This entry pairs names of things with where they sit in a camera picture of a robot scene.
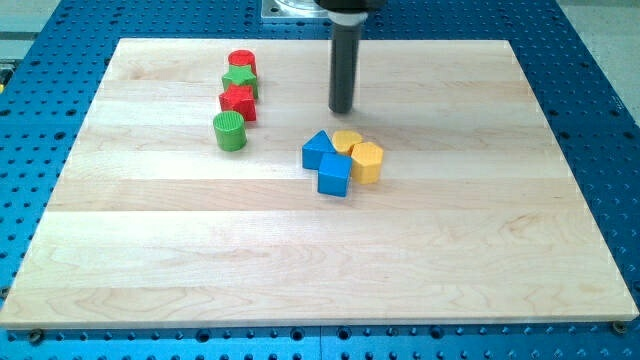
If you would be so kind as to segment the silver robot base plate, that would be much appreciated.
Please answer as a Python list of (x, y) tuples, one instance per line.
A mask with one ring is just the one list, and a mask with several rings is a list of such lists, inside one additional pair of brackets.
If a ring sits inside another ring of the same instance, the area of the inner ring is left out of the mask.
[(326, 18), (327, 11), (314, 0), (262, 0), (261, 17), (269, 20)]

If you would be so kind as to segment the black robot arm end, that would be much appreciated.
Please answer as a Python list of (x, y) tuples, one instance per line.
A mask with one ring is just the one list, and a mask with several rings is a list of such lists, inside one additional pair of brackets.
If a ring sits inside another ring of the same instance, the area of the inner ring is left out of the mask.
[(321, 8), (337, 13), (371, 12), (384, 7), (387, 0), (314, 0)]

